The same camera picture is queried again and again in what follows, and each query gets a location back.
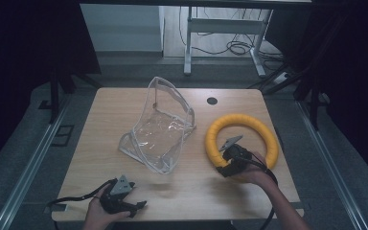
black curtain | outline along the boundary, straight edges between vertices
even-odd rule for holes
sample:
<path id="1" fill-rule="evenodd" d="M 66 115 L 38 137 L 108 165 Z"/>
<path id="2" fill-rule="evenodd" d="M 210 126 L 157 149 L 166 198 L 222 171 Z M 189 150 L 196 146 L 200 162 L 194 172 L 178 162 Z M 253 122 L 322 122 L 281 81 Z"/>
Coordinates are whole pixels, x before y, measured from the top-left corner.
<path id="1" fill-rule="evenodd" d="M 80 5 L 0 1 L 0 149 L 22 119 L 32 90 L 58 69 L 65 77 L 100 73 Z"/>
<path id="2" fill-rule="evenodd" d="M 357 3 L 326 57 L 328 113 L 368 164 L 368 1 Z"/>

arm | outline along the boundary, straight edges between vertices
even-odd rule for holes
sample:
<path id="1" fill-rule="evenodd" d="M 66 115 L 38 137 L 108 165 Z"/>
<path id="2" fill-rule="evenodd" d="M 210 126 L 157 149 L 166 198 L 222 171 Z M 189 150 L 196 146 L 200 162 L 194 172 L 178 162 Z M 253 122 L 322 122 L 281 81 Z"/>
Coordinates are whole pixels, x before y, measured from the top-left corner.
<path id="1" fill-rule="evenodd" d="M 117 214 L 108 214 L 101 206 L 99 197 L 103 194 L 107 186 L 103 187 L 89 202 L 86 213 L 83 230 L 104 230 L 111 222 L 127 218 L 130 212 L 121 212 Z"/>
<path id="2" fill-rule="evenodd" d="M 255 155 L 262 162 L 265 161 L 260 154 L 255 153 Z M 280 221 L 283 229 L 310 229 L 304 219 L 300 217 L 297 211 L 288 202 L 276 183 L 274 183 L 270 176 L 264 173 L 260 168 L 248 165 L 244 172 L 233 177 L 248 183 L 256 184 L 264 190 L 273 205 L 277 219 Z"/>

black cable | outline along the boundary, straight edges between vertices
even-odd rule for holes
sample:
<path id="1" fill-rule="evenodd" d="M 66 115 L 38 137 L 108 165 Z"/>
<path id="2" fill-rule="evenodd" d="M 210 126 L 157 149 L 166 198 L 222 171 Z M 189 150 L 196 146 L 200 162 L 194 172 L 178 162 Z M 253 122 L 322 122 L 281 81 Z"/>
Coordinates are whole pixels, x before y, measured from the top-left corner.
<path id="1" fill-rule="evenodd" d="M 63 198 L 52 200 L 52 201 L 50 201 L 46 204 L 46 208 L 45 208 L 44 212 L 45 213 L 49 212 L 51 214 L 52 213 L 52 206 L 55 205 L 55 204 L 61 203 L 61 202 L 65 202 L 65 201 L 82 201 L 82 200 L 86 200 L 88 198 L 91 198 L 95 194 L 97 194 L 100 189 L 105 187 L 107 184 L 113 183 L 115 180 L 116 179 L 111 179 L 111 180 L 106 181 L 98 189 L 94 190 L 93 192 L 91 192 L 88 195 L 83 195 L 83 196 L 78 196 L 78 197 L 68 196 L 68 197 L 63 197 Z M 58 230 L 58 223 L 55 220 L 53 220 L 53 223 L 54 223 L 55 229 Z"/>
<path id="2" fill-rule="evenodd" d="M 250 13 L 249 13 L 249 16 L 248 16 L 249 19 L 252 17 L 252 12 L 253 12 L 253 9 L 250 9 Z"/>
<path id="3" fill-rule="evenodd" d="M 260 11 L 259 11 L 258 21 L 259 21 L 259 18 L 260 18 L 261 15 L 262 15 L 262 9 L 260 9 Z"/>
<path id="4" fill-rule="evenodd" d="M 263 51 L 259 51 L 259 57 L 263 59 L 263 66 L 268 70 L 276 70 L 276 68 L 271 68 L 267 65 L 268 62 L 280 62 L 284 63 L 285 59 L 283 54 L 271 54 Z"/>
<path id="5" fill-rule="evenodd" d="M 231 18 L 233 18 L 239 10 L 240 9 L 238 9 L 232 15 Z M 206 13 L 205 8 L 204 8 L 204 13 L 209 18 L 209 15 Z M 246 13 L 246 11 L 243 11 L 243 14 L 242 14 L 241 18 L 245 17 L 245 13 Z M 180 38 L 181 38 L 182 43 L 184 45 L 187 45 L 186 42 L 184 42 L 184 38 L 183 38 L 183 35 L 182 35 L 182 32 L 181 32 L 181 7 L 179 8 L 179 14 L 178 14 L 178 30 L 179 30 L 179 33 L 180 33 Z M 197 33 L 197 34 L 201 35 L 201 36 L 205 36 L 205 35 L 213 35 L 214 33 L 207 33 L 207 34 Z M 244 34 L 244 35 L 250 40 L 251 44 L 248 44 L 248 43 L 242 42 L 242 41 L 238 41 L 237 39 L 239 38 L 239 35 L 235 34 L 234 37 L 232 38 L 232 40 L 229 41 L 228 43 L 226 43 L 226 49 L 225 50 L 222 50 L 222 51 L 219 51 L 219 52 L 209 52 L 209 51 L 206 51 L 206 50 L 203 50 L 203 49 L 200 49 L 200 48 L 197 48 L 197 47 L 193 47 L 193 46 L 191 47 L 191 49 L 199 50 L 200 52 L 203 52 L 203 53 L 206 53 L 206 54 L 209 54 L 209 55 L 220 55 L 220 54 L 223 54 L 227 51 L 230 51 L 234 55 L 241 56 L 241 55 L 244 55 L 244 54 L 250 52 L 252 47 L 254 47 L 255 36 L 253 37 L 253 41 L 252 41 L 252 39 L 250 38 L 250 36 L 248 34 Z"/>
<path id="6" fill-rule="evenodd" d="M 243 162 L 246 162 L 248 164 L 251 164 L 251 165 L 254 165 L 254 166 L 257 166 L 259 167 L 260 169 L 263 170 L 264 173 L 266 173 L 268 176 L 270 176 L 270 178 L 274 181 L 274 183 L 278 186 L 279 185 L 279 182 L 277 181 L 277 178 L 276 176 L 274 175 L 274 173 L 271 171 L 271 169 L 269 169 L 258 157 L 256 157 L 255 154 L 253 154 L 253 152 L 250 152 L 252 153 L 252 155 L 258 159 L 259 162 L 257 161 L 254 161 L 254 160 L 249 160 L 249 159 L 245 159 L 245 158 L 242 158 L 242 157 L 239 157 L 239 156 L 234 156 L 234 159 L 235 160 L 240 160 L 240 161 L 243 161 Z M 270 213 L 268 214 L 268 217 L 267 219 L 265 220 L 264 224 L 261 226 L 261 230 L 265 230 L 266 227 L 268 226 L 268 224 L 271 222 L 271 220 L 273 219 L 273 216 L 274 216 L 274 208 L 271 208 L 270 210 Z"/>
<path id="7" fill-rule="evenodd" d="M 274 72 L 272 72 L 271 74 L 269 74 L 265 79 L 260 80 L 256 83 L 253 83 L 251 85 L 249 85 L 246 89 L 251 89 L 256 85 L 260 85 L 259 90 L 263 90 L 265 88 L 265 86 L 267 84 L 269 84 L 270 82 L 272 82 L 274 79 L 276 79 L 278 77 L 278 74 L 284 70 L 287 67 L 287 65 L 285 63 L 282 64 L 282 66 L 280 66 L 279 68 L 277 68 Z"/>

black hole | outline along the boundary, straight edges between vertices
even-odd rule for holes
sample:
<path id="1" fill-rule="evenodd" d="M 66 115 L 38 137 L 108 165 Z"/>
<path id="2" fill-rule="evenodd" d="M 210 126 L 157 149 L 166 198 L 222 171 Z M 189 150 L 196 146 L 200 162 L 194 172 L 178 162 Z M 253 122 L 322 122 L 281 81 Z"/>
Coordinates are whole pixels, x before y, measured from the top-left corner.
<path id="1" fill-rule="evenodd" d="M 208 98 L 207 103 L 208 104 L 217 104 L 218 100 L 216 98 Z"/>

metal rail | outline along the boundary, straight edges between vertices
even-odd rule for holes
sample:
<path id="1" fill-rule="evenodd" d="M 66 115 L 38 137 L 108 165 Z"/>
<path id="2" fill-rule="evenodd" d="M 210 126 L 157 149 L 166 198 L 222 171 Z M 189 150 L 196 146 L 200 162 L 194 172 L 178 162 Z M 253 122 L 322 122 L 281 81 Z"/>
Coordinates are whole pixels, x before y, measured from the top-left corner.
<path id="1" fill-rule="evenodd" d="M 58 126 L 61 124 L 61 121 L 65 115 L 68 104 L 71 101 L 71 96 L 65 95 L 65 98 L 61 102 L 60 112 L 57 118 L 47 126 L 44 136 L 40 140 L 37 145 L 34 153 L 32 154 L 29 163 L 25 167 L 25 170 L 20 175 L 19 180 L 16 185 L 13 187 L 11 194 L 5 203 L 5 206 L 2 208 L 0 213 L 0 229 L 9 229 L 14 217 L 16 216 L 17 211 L 19 210 L 20 205 L 23 202 L 23 199 L 26 193 L 29 191 L 29 188 L 35 178 L 35 175 L 40 167 L 41 162 L 46 155 L 50 144 L 54 136 L 56 135 Z"/>
<path id="2" fill-rule="evenodd" d="M 319 131 L 315 130 L 312 126 L 309 118 L 309 112 L 307 109 L 302 105 L 301 102 L 296 102 L 297 108 L 301 113 L 301 117 L 306 124 L 307 129 L 309 130 L 310 136 L 317 147 L 322 160 L 324 161 L 325 168 L 333 182 L 333 185 L 336 188 L 336 191 L 339 194 L 339 197 L 342 201 L 342 204 L 345 206 L 345 209 L 348 213 L 349 218 L 352 221 L 356 230 L 368 229 L 366 221 L 361 214 L 360 208 L 357 205 L 357 202 L 352 195 L 351 191 L 349 190 L 348 186 L 345 184 L 342 175 L 340 174 L 330 152 L 325 145 L 321 134 Z"/>

